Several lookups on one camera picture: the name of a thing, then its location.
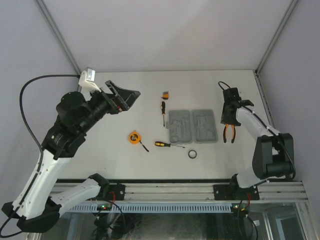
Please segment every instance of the black cable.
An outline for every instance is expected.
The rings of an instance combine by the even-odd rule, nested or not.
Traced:
[[[252,236],[254,235],[254,228],[257,228],[257,226],[254,224],[254,227],[251,227],[251,232],[249,235],[249,239],[252,239]]]
[[[239,213],[240,213],[240,208],[241,208],[241,204],[242,204],[243,200],[244,199],[241,198],[241,201],[240,201],[239,206],[238,206],[238,213],[237,213],[237,216],[236,216],[236,220],[237,220],[237,223],[238,223],[238,230],[239,230],[239,233],[240,233],[242,238],[244,238],[244,236],[242,235],[242,232],[241,232],[241,229],[240,229]]]
[[[295,177],[296,177],[296,167],[294,165],[294,161],[290,157],[289,152],[288,152],[286,146],[282,143],[280,137],[278,135],[276,135],[271,129],[269,129],[267,127],[267,125],[264,123],[264,121],[262,121],[262,119],[257,114],[255,114],[254,111],[252,111],[250,108],[248,108],[246,106],[243,106],[243,108],[248,110],[250,113],[252,113],[255,116],[255,118],[258,119],[259,122],[277,139],[277,141],[279,142],[280,146],[282,147],[283,151],[285,152],[286,156],[288,157],[288,159],[289,159],[289,161],[291,163],[291,166],[293,168],[293,173],[292,173],[292,177],[290,178],[290,180],[291,181],[294,180]]]
[[[223,87],[221,86],[221,84],[226,85],[226,86],[228,87],[228,89],[230,89],[230,86],[229,86],[228,84],[226,84],[224,81],[218,81],[218,85],[219,85],[219,87],[220,87],[222,90],[226,90],[226,89],[223,88]]]
[[[253,225],[253,227],[254,227],[254,229],[255,229],[255,240],[258,240],[258,238],[259,238],[259,233],[258,233],[258,228],[257,228],[257,226],[255,225],[255,223],[254,223],[254,221],[249,217],[249,216],[247,216],[246,217],[248,220],[249,220],[249,222]]]
[[[17,211],[19,210],[19,206],[14,210],[14,212],[8,217],[8,219],[2,224],[2,226],[0,227],[0,238],[2,239],[7,239],[7,238],[11,238],[14,237],[18,234],[21,234],[22,231],[18,231],[16,233],[10,234],[10,235],[2,235],[2,230],[5,228],[5,226],[7,225],[7,223],[14,217],[14,215],[17,213]]]
[[[38,163],[38,167],[37,167],[37,172],[35,173],[35,175],[33,176],[33,179],[32,181],[30,182],[28,188],[26,189],[24,195],[22,196],[21,198],[21,201],[19,202],[19,205],[21,205],[25,198],[27,197],[32,185],[34,184],[37,176],[39,175],[39,172],[40,172],[40,169],[41,169],[41,166],[42,166],[42,161],[43,161],[43,158],[44,158],[44,152],[42,150],[42,146],[41,144],[39,143],[38,139],[36,138],[35,134],[32,132],[28,122],[27,122],[27,119],[26,119],[26,116],[25,116],[25,111],[24,111],[24,107],[23,107],[23,95],[24,95],[24,91],[26,89],[26,87],[36,81],[36,80],[39,80],[39,79],[44,79],[44,78],[56,78],[56,77],[75,77],[75,78],[80,78],[79,75],[74,75],[74,74],[54,74],[54,75],[43,75],[43,76],[38,76],[38,77],[35,77],[29,81],[27,81],[23,87],[21,88],[21,91],[20,91],[20,95],[19,95],[19,107],[20,107],[20,113],[21,113],[21,116],[22,116],[22,120],[23,120],[23,123],[26,127],[26,129],[28,130],[28,132],[30,133],[31,137],[33,138],[33,140],[35,141],[36,145],[38,146],[39,148],[39,151],[40,151],[40,158],[39,158],[39,163]],[[18,209],[20,207],[18,206],[14,212],[8,217],[8,219],[3,223],[3,225],[0,227],[0,238],[2,239],[5,239],[5,238],[10,238],[10,237],[13,237],[13,236],[16,236],[20,233],[22,233],[22,231],[20,232],[16,232],[14,234],[11,234],[11,235],[7,235],[7,236],[3,236],[1,235],[1,232],[2,230],[4,229],[4,227],[6,226],[6,224],[13,218],[13,216],[17,213]]]
[[[95,219],[97,219],[99,216],[99,213],[101,213],[101,211],[102,211],[103,209],[101,208],[99,211],[98,211],[98,213],[96,214],[96,217],[95,217]]]
[[[91,233],[91,236],[94,235],[94,233],[97,231],[98,228],[96,228],[95,230],[93,230],[93,232]]]
[[[286,156],[288,157],[288,159],[289,159],[289,161],[290,161],[290,163],[291,163],[291,166],[292,166],[292,168],[293,168],[293,173],[292,173],[292,176],[291,176],[290,180],[295,179],[295,177],[296,177],[296,167],[295,167],[294,162],[292,161],[292,159],[291,159],[291,157],[290,157],[290,155],[289,155],[289,152],[288,152],[287,148],[286,148],[285,145],[282,143],[282,141],[281,141],[281,139],[279,138],[278,135],[276,135],[276,134],[275,134],[272,130],[270,130],[270,129],[269,129],[269,132],[270,132],[274,137],[276,137],[276,139],[278,140],[279,144],[281,145],[283,151],[285,152]]]
[[[96,197],[95,199],[96,199],[96,200],[105,201],[105,202],[107,202],[107,203],[110,203],[110,204],[114,205],[114,206],[120,211],[121,216],[122,216],[122,218],[123,218],[123,233],[125,233],[125,232],[126,232],[126,229],[127,229],[127,225],[126,225],[126,219],[125,219],[124,212],[121,210],[121,208],[120,208],[116,203],[114,203],[113,201],[109,201],[109,200],[106,200],[106,199],[104,199],[104,198],[99,198],[99,197]],[[107,228],[106,228],[105,230],[107,230],[108,228],[111,229],[111,230],[114,230],[113,227],[111,227],[111,225],[115,224],[116,221],[117,221],[117,219],[115,219],[113,222],[111,222],[111,223],[107,226]]]
[[[127,226],[126,226],[126,220],[125,220],[125,215],[124,215],[124,212],[121,210],[121,208],[117,205],[117,204],[115,204],[113,201],[109,201],[109,200],[103,200],[103,201],[106,201],[107,203],[110,203],[110,204],[112,204],[112,205],[114,205],[119,211],[120,211],[120,213],[121,213],[121,216],[122,216],[122,218],[123,218],[123,233],[125,233],[126,232],[126,229],[127,229]]]
[[[237,213],[237,216],[236,216],[236,220],[237,220],[237,224],[238,224],[238,230],[239,230],[239,233],[240,233],[240,235],[241,235],[241,238],[242,239],[245,239],[245,237],[243,236],[243,234],[242,234],[242,231],[241,231],[241,228],[240,228],[240,221],[239,221],[239,213],[240,213],[240,209],[241,209],[241,204],[242,204],[242,202],[243,202],[243,198],[241,198],[241,201],[240,201],[240,203],[239,203],[239,206],[238,206],[238,213]],[[254,221],[249,217],[249,216],[246,216],[246,218],[250,221],[250,223],[253,225],[253,227],[252,228],[254,228],[255,229],[255,240],[258,240],[258,238],[259,238],[259,234],[258,234],[258,229],[257,229],[257,226],[255,225],[255,223],[254,223]]]

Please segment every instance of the black mounting bracket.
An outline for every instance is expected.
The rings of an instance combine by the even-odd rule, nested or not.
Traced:
[[[109,185],[109,194],[106,196],[106,199],[109,201],[113,200],[113,197],[115,195],[115,199],[117,201],[123,201],[125,200],[125,194],[126,194],[126,186],[120,183]]]
[[[252,186],[250,188],[238,188],[234,191],[230,184],[215,184],[213,185],[214,200],[226,201],[226,200],[248,200],[247,194],[251,194],[251,200],[259,200],[258,187]]]

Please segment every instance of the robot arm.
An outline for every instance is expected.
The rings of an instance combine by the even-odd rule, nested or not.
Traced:
[[[140,95],[112,81],[105,83],[112,93],[105,93],[94,77],[95,71],[88,68],[79,80],[79,85],[90,91],[89,101],[77,91],[62,97],[56,106],[57,119],[42,142],[42,153],[28,182],[16,200],[2,207],[8,217],[18,219],[17,226],[23,232],[44,233],[72,207],[108,191],[109,182],[96,173],[70,190],[49,196],[60,172],[85,142],[86,133],[105,114],[128,111]]]
[[[236,87],[223,90],[224,105],[221,123],[233,126],[243,125],[256,140],[252,166],[235,174],[230,185],[236,191],[259,185],[269,178],[280,178],[293,174],[294,147],[293,137],[280,133],[272,126],[265,124],[253,110],[249,100],[242,100]]]

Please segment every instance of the wire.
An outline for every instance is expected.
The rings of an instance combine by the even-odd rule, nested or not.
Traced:
[[[7,223],[14,217],[14,215],[17,213],[17,211],[19,210],[19,206],[14,210],[14,212],[8,217],[8,219],[2,224],[2,226],[0,227],[0,238],[2,239],[7,239],[7,238],[11,238],[14,237],[18,234],[21,234],[22,231],[18,231],[16,233],[10,234],[10,235],[2,235],[2,230],[5,228],[5,226],[7,225]]]
[[[218,85],[219,85],[219,87],[220,87],[223,91],[226,90],[226,89],[223,88],[223,87],[221,86],[221,84],[226,85],[226,86],[228,87],[228,89],[230,89],[230,86],[229,86],[228,84],[226,84],[224,81],[218,81]]]
[[[251,204],[251,194],[247,193],[246,196],[248,197],[248,203],[247,203],[246,207],[249,207]]]
[[[249,217],[249,216],[246,216],[246,218],[249,220],[249,222],[253,225],[254,229],[255,229],[255,240],[258,240],[259,238],[259,233],[258,233],[258,228],[257,226],[255,225],[255,222]]]
[[[91,233],[91,236],[93,236],[95,234],[95,232],[97,231],[98,228],[96,228],[95,230],[93,230],[93,232]]]
[[[288,152],[287,148],[286,148],[285,145],[282,143],[282,141],[281,141],[281,139],[280,139],[280,137],[279,137],[278,135],[276,135],[276,134],[275,134],[272,130],[270,130],[270,129],[269,129],[269,132],[270,132],[274,137],[276,137],[276,139],[278,140],[279,144],[281,145],[282,149],[284,150],[286,156],[288,157],[288,159],[289,159],[289,161],[290,161],[290,163],[291,163],[291,166],[292,166],[292,168],[293,168],[293,173],[292,173],[292,176],[291,176],[290,180],[295,179],[295,177],[296,177],[296,167],[295,167],[294,162],[292,161],[292,159],[291,159],[291,157],[290,157],[290,155],[289,155],[289,152]]]
[[[238,223],[238,229],[239,229],[239,233],[241,235],[242,238],[244,238],[244,236],[242,235],[242,232],[241,232],[241,229],[240,229],[240,222],[239,222],[239,213],[240,213],[240,208],[241,208],[241,204],[243,202],[243,198],[241,198],[241,201],[239,203],[239,206],[238,206],[238,213],[237,213],[237,216],[236,216],[236,220],[237,220],[237,223]]]
[[[241,235],[241,238],[244,239],[245,237],[243,236],[242,234],[242,231],[241,231],[241,228],[240,228],[240,221],[239,221],[239,213],[240,213],[240,208],[241,208],[241,204],[243,202],[243,198],[241,199],[240,203],[239,203],[239,207],[238,207],[238,212],[237,212],[237,216],[236,216],[236,220],[237,220],[237,224],[238,224],[238,230],[239,230],[239,233]],[[255,225],[254,221],[249,217],[249,216],[246,216],[246,218],[250,221],[250,223],[252,224],[252,228],[255,229],[255,240],[258,240],[259,238],[259,233],[258,233],[258,229],[257,229],[257,226]]]
[[[106,202],[114,205],[114,206],[120,211],[121,216],[122,216],[122,218],[123,218],[123,233],[125,233],[125,232],[126,232],[126,229],[127,229],[127,226],[126,226],[126,220],[125,220],[124,212],[123,212],[123,211],[121,210],[121,208],[120,208],[117,204],[115,204],[113,201],[109,201],[109,200],[105,200],[105,199],[104,199],[104,201],[106,201]]]
[[[271,129],[269,129],[267,127],[267,125],[264,123],[264,121],[262,121],[262,119],[254,113],[254,111],[252,111],[250,108],[246,107],[246,106],[243,106],[244,109],[247,109],[250,113],[252,113],[253,116],[255,116],[256,119],[259,120],[259,122],[277,139],[277,141],[279,142],[280,146],[282,147],[283,151],[285,152],[286,156],[288,157],[290,163],[291,163],[291,166],[292,166],[292,176],[290,178],[290,180],[294,180],[295,177],[296,177],[296,167],[294,165],[294,161],[292,160],[286,146],[282,143],[280,137],[278,135],[276,135]]]
[[[116,201],[116,194],[115,194],[115,192],[114,192],[114,191],[111,191],[111,192],[109,192],[109,193],[112,194],[112,196],[113,196],[112,202],[115,202],[115,201]]]
[[[252,236],[254,235],[254,228],[256,228],[256,225],[254,225],[255,227],[252,227],[251,228],[251,232],[250,232],[250,235],[248,237],[248,239],[252,239]]]
[[[27,122],[27,119],[26,119],[26,115],[25,115],[25,111],[24,111],[24,106],[23,106],[23,95],[24,95],[24,91],[26,89],[26,87],[36,81],[36,80],[39,80],[39,79],[44,79],[44,78],[56,78],[56,77],[75,77],[75,78],[80,78],[79,75],[74,75],[74,74],[54,74],[54,75],[43,75],[43,76],[38,76],[38,77],[35,77],[29,81],[27,81],[23,87],[21,88],[21,91],[20,91],[20,95],[19,95],[19,107],[20,107],[20,113],[21,113],[21,116],[22,116],[22,120],[23,120],[23,123],[26,127],[26,129],[28,130],[28,132],[30,133],[31,137],[33,138],[33,140],[35,141],[36,145],[38,146],[39,148],[39,151],[40,151],[40,157],[39,157],[39,163],[38,163],[38,167],[36,169],[36,173],[34,174],[33,176],[33,179],[31,180],[28,188],[26,189],[24,195],[22,196],[21,198],[21,201],[19,202],[19,205],[22,205],[22,203],[25,201],[32,185],[34,184],[37,176],[39,175],[40,173],[40,170],[41,170],[41,166],[42,166],[42,161],[43,161],[43,158],[44,158],[44,152],[43,152],[43,149],[42,149],[42,146],[40,144],[40,142],[38,141],[38,139],[36,138],[35,134],[32,132],[28,122]],[[1,232],[2,230],[4,229],[4,227],[6,226],[6,224],[13,218],[13,216],[17,213],[17,211],[19,210],[19,206],[14,210],[14,212],[8,217],[8,219],[3,223],[3,225],[0,227],[0,238],[2,239],[5,239],[5,238],[10,238],[10,237],[13,237],[13,236],[16,236],[20,233],[22,233],[22,231],[20,232],[16,232],[14,234],[11,234],[11,235],[7,235],[7,236],[3,236],[1,235]]]
[[[101,213],[101,211],[102,211],[103,209],[101,208],[99,211],[98,211],[98,213],[96,214],[96,217],[95,217],[95,219],[98,219],[98,217],[99,217],[99,213]]]

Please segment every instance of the yellow screwdriver handle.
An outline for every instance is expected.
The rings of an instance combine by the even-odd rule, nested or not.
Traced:
[[[156,145],[157,147],[169,147],[171,146],[171,144],[169,143],[165,143],[165,142],[162,142],[162,141],[156,141],[154,143],[154,145]]]

